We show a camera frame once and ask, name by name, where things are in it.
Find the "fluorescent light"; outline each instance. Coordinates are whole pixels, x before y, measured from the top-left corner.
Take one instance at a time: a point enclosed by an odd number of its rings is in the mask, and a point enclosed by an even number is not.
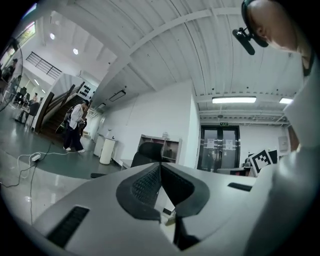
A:
[[[292,101],[293,101],[292,98],[281,98],[281,100],[279,101],[279,103],[290,104]]]
[[[213,97],[212,103],[255,103],[257,97]]]
[[[124,90],[120,90],[117,93],[115,93],[112,97],[110,97],[109,100],[111,102],[114,102],[114,101],[120,99],[121,97],[123,97],[125,95],[126,95],[126,92]]]
[[[98,106],[98,110],[100,110],[100,109],[103,109],[104,107],[106,106],[106,104],[104,104],[104,103],[101,103],[99,106]]]

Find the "white shirt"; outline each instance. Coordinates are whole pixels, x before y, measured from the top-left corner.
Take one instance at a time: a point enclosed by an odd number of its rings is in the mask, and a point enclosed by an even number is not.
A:
[[[81,104],[78,104],[73,108],[73,111],[70,117],[70,122],[69,122],[69,126],[72,129],[75,129],[77,127],[78,122],[81,120],[83,114],[84,114],[84,111],[82,109]]]

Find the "glass door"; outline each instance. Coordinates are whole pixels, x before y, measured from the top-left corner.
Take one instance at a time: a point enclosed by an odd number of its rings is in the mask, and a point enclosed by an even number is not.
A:
[[[238,168],[239,127],[203,126],[197,168],[207,172]]]
[[[234,127],[224,127],[221,129],[221,133],[220,168],[238,168],[240,161],[239,131]]]
[[[201,142],[198,160],[198,169],[212,172],[217,169],[219,158],[218,129],[201,129]]]

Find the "metal railing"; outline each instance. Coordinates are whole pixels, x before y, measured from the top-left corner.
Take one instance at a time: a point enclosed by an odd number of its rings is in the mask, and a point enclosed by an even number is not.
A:
[[[55,66],[51,65],[49,62],[45,61],[39,55],[35,54],[33,51],[26,58],[28,62],[40,69],[42,72],[46,73],[53,79],[57,79],[62,73],[61,70],[57,69]]]

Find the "wooden stair railing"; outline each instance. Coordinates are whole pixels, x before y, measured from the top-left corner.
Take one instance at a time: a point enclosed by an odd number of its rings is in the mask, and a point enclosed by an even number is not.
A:
[[[34,127],[34,131],[36,133],[39,133],[41,130],[42,122],[44,120],[44,117],[51,111],[53,110],[57,105],[61,103],[61,107],[66,103],[67,99],[69,98],[70,95],[74,93],[78,93],[81,90],[81,87],[85,84],[83,82],[79,87],[75,88],[76,86],[73,84],[69,91],[66,91],[65,93],[62,93],[58,97],[55,97],[55,94],[50,92],[47,98],[45,99],[45,102],[43,104],[43,107],[41,108],[41,111],[39,113],[39,117],[37,119],[37,122]]]

